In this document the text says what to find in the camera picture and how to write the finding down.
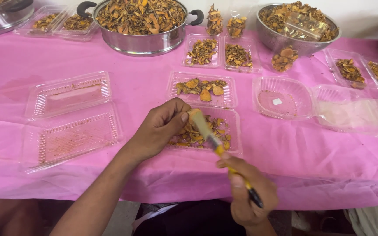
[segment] white wall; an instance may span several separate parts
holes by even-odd
[[[35,0],[35,6],[55,5],[55,4],[79,4],[84,0]],[[247,14],[258,6],[269,3],[279,3],[277,0],[180,0],[189,11],[200,9],[205,17],[209,7],[215,3],[215,8],[219,8],[225,19],[230,15],[229,8],[234,3],[240,4],[242,11]],[[303,0],[312,7],[321,9],[323,13],[330,16],[339,25],[342,35],[346,37],[378,39],[378,0]],[[248,29],[254,29],[255,22],[248,20]]]

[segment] brush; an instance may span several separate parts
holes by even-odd
[[[222,155],[225,152],[223,143],[213,134],[213,131],[208,127],[207,122],[205,121],[205,117],[202,114],[202,111],[198,110],[195,113],[190,113],[189,115],[189,120],[192,119],[192,121],[196,124],[199,132],[204,137],[204,140],[207,140],[207,142],[211,143],[214,152],[220,158],[222,158]],[[249,192],[250,200],[252,200],[258,207],[263,208],[262,200],[260,199],[255,189],[252,188],[252,185],[250,184],[249,180],[247,180],[243,175],[239,174],[235,169],[229,166],[227,166],[227,168],[230,173],[238,174],[243,177],[244,185],[246,186],[246,189]]]

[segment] table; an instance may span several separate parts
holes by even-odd
[[[204,33],[198,26],[187,34]],[[256,38],[254,31],[244,36]],[[376,40],[341,38],[331,48],[378,57]],[[257,43],[263,75],[271,52]],[[165,102],[171,71],[231,76],[236,81],[243,158],[279,186],[281,210],[328,210],[378,205],[378,138],[344,134],[314,119],[287,121],[252,108],[256,74],[223,68],[181,65],[185,47],[158,57],[124,56],[110,49],[98,33],[90,42],[0,35],[0,198],[75,200],[109,163],[120,145],[94,151],[37,174],[18,171],[24,110],[30,85],[107,71],[127,139],[148,111]],[[284,76],[307,86],[334,84],[323,52],[300,58]],[[230,196],[225,170],[215,168],[213,153],[165,149],[142,163],[130,177],[122,199],[147,203],[191,201]]]

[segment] stainless steel colander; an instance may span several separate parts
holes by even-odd
[[[275,32],[274,30],[271,30],[268,26],[266,26],[260,20],[259,14],[262,13],[264,10],[269,10],[279,5],[282,5],[282,3],[272,3],[269,5],[266,5],[262,7],[259,10],[259,12],[256,13],[256,18],[257,18],[256,30],[259,33],[259,39],[260,41],[262,41],[263,44],[265,44],[265,46],[267,46],[271,50],[276,49],[275,47],[277,47],[277,42],[278,42],[278,45],[292,45],[293,49],[297,50],[298,55],[303,56],[303,55],[320,51],[341,37],[342,32],[341,32],[341,29],[339,29],[336,37],[333,40],[330,40],[327,42],[307,42],[307,41],[289,38],[287,36],[284,36]],[[336,23],[327,15],[325,15],[325,17],[326,17],[325,23],[329,25],[331,30],[335,30],[338,27]]]

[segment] black pot handle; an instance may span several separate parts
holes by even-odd
[[[77,14],[81,17],[84,17],[84,18],[89,18],[89,17],[92,18],[92,16],[85,11],[88,8],[93,8],[95,6],[97,6],[97,3],[93,3],[93,2],[90,2],[90,1],[82,2],[77,7]]]
[[[199,25],[202,23],[202,21],[204,21],[204,13],[201,11],[201,10],[193,10],[191,12],[189,12],[189,14],[192,14],[192,15],[197,15],[198,17],[196,18],[196,20],[192,21],[190,24],[186,24],[186,25]]]
[[[19,10],[25,9],[26,7],[30,6],[31,4],[33,4],[33,0],[23,0],[19,3],[12,5],[10,8],[8,8],[5,11],[6,12],[17,12]]]

